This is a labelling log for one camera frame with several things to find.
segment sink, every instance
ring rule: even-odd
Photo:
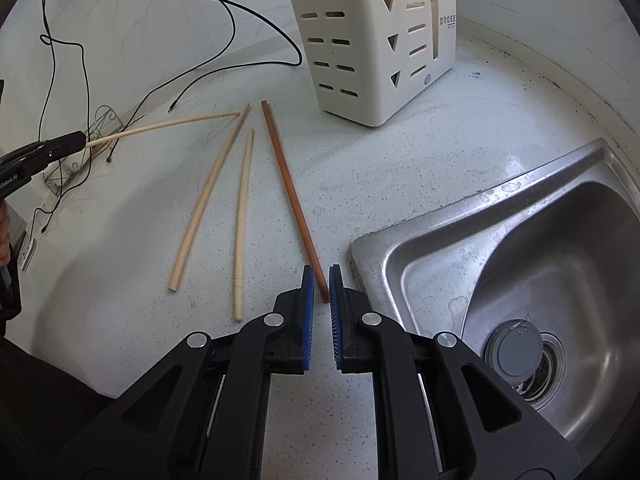
[[[639,210],[638,185],[598,139],[360,237],[350,263],[375,310],[480,356],[498,327],[531,323],[542,358],[515,387],[587,465],[640,392]]]

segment white speckled countertop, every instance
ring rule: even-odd
[[[172,118],[254,105],[247,121],[256,129],[245,233],[248,319],[269,311],[281,291],[300,286],[306,261],[262,99],[273,107],[325,269],[334,263],[344,269],[349,244],[361,234],[607,138],[551,82],[465,36],[458,38],[454,69],[376,129],[320,111],[306,67],[251,68],[200,84]],[[137,125],[166,119],[163,106]],[[24,312],[10,323],[9,338],[117,396],[189,332],[237,331],[233,240],[245,133],[216,184],[180,291],[166,289],[229,124],[141,134],[119,145],[112,164],[100,159],[39,240],[21,277]],[[377,477],[370,378],[335,370],[329,307],[316,296],[311,371],[271,383],[262,477],[370,480]]]

